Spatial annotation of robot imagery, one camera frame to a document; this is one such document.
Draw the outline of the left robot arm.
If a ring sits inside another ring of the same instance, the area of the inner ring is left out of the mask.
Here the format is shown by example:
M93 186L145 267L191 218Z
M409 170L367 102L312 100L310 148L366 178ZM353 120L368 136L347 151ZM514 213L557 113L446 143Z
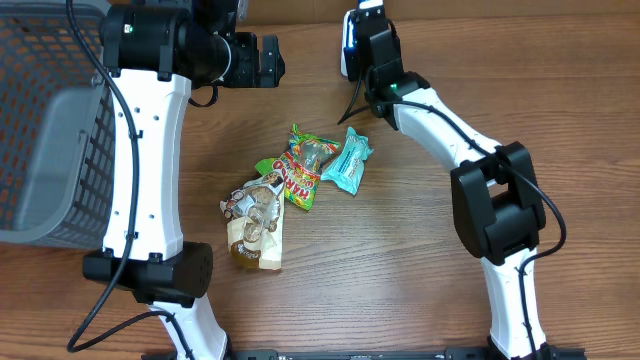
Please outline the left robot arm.
M213 252L185 240L179 218L181 134L193 90L274 88L285 72L275 36L240 32L242 0L134 1L111 7L94 65L115 125L111 214L85 278L121 288L159 318L174 359L230 359L207 296Z

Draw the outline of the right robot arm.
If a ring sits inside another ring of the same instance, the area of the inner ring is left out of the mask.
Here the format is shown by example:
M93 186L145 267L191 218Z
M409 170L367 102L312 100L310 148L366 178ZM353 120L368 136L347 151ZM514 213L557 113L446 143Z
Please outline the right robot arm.
M527 149L474 130L426 79L405 70L397 30L382 2L361 1L345 14L342 46L342 72L364 84L371 112L450 174L457 235L483 266L494 357L541 358L547 341L533 270L546 217Z

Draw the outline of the teal snack packet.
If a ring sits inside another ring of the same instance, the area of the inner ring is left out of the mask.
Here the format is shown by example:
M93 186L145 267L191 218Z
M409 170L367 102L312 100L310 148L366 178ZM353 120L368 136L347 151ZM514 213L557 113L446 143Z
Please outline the teal snack packet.
M341 154L323 171L321 180L333 181L340 189L356 195L364 175L365 162L373 152L369 139L349 127Z

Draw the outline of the green Haribo gummy bag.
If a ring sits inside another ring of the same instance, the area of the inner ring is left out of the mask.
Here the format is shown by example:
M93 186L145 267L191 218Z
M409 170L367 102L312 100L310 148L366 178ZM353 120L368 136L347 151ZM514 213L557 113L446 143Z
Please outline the green Haribo gummy bag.
M284 176L285 197L309 211L317 193L321 167L340 148L340 142L301 132L298 125L293 124L287 150L279 157L260 160L255 169L261 175L280 169Z

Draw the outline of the brown clear snack bag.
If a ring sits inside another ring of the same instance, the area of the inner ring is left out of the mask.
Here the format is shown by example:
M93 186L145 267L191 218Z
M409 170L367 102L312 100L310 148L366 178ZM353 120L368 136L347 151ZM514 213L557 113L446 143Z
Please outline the brown clear snack bag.
M283 251L284 176L272 170L246 182L220 202L232 258L249 269L280 271Z

